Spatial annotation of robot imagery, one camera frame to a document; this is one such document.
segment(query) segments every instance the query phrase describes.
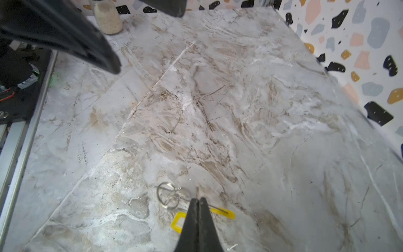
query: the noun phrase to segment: black spot on wall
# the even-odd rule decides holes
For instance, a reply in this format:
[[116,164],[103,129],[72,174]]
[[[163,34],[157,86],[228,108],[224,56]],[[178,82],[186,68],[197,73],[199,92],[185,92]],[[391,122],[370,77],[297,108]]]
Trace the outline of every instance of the black spot on wall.
[[322,53],[321,55],[319,55],[319,57],[316,58],[319,62],[325,62],[326,60],[326,56],[324,53]]
[[251,8],[253,7],[254,2],[254,0],[243,1],[241,4],[241,8]]
[[281,0],[274,0],[273,8],[279,10],[281,5]]
[[391,114],[374,101],[365,104],[364,108],[367,110],[367,117],[381,126],[387,124],[393,119]]
[[116,7],[116,9],[118,10],[118,13],[120,15],[130,14],[130,11],[129,11],[129,8],[127,8],[127,5],[118,6],[118,7]]
[[389,70],[389,76],[395,76],[397,74],[397,66],[392,58],[392,55],[386,57],[383,62],[383,68]]
[[338,72],[342,72],[342,73],[344,73],[346,71],[346,68],[342,64],[333,62],[333,61],[330,62],[329,66],[325,67],[325,69],[327,71],[338,71]]
[[214,10],[214,8],[216,8],[218,5],[220,5],[220,1],[212,2],[212,3],[208,6],[208,9],[209,9],[209,10]]
[[157,10],[151,8],[150,6],[147,6],[147,7],[145,7],[145,8],[143,9],[143,12],[144,12],[144,13],[156,13]]
[[286,15],[285,15],[285,22],[288,24],[288,25],[292,25],[293,24],[293,17],[292,17],[292,15],[291,15],[291,13],[287,13]]
[[339,15],[332,18],[332,28],[339,28],[349,10],[342,10]]

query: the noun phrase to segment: yellow plastic tag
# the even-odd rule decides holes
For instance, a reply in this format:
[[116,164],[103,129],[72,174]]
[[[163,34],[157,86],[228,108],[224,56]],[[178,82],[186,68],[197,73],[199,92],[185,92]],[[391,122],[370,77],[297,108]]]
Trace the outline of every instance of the yellow plastic tag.
[[230,211],[228,209],[224,209],[224,208],[221,208],[221,207],[218,207],[218,209],[215,209],[215,208],[212,207],[211,212],[213,212],[215,214],[218,214],[218,215],[225,216],[225,217],[230,218],[230,219],[235,219],[235,213],[233,211]]
[[179,221],[180,218],[185,218],[186,219],[186,213],[185,212],[178,212],[175,217],[174,220],[171,223],[171,228],[173,230],[175,230],[178,233],[182,232],[182,227],[178,226],[177,223]]

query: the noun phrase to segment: marble countertop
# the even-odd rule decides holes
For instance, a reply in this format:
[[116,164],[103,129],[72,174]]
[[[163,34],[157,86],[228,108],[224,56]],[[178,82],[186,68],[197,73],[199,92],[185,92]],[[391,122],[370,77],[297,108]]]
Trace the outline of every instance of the marble countertop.
[[124,23],[119,75],[60,54],[5,251],[173,251],[163,181],[224,250],[403,249],[402,163],[272,9]]

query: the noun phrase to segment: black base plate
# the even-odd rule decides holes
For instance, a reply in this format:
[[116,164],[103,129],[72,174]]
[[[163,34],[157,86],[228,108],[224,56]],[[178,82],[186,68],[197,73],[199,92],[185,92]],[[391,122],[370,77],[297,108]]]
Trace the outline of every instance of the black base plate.
[[34,50],[20,48],[15,52],[21,55],[27,62],[35,65],[40,75],[36,83],[23,90],[16,87],[14,97],[0,102],[0,111],[8,112],[6,118],[0,119],[0,124],[19,122],[31,118],[52,53],[51,50],[42,47],[37,47]]

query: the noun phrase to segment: jar with beige powder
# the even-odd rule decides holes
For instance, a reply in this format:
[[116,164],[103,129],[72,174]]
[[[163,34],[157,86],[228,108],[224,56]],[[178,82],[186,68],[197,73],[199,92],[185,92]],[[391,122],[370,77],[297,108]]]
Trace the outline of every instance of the jar with beige powder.
[[104,34],[116,34],[123,29],[123,23],[112,0],[89,0],[89,3],[99,29]]

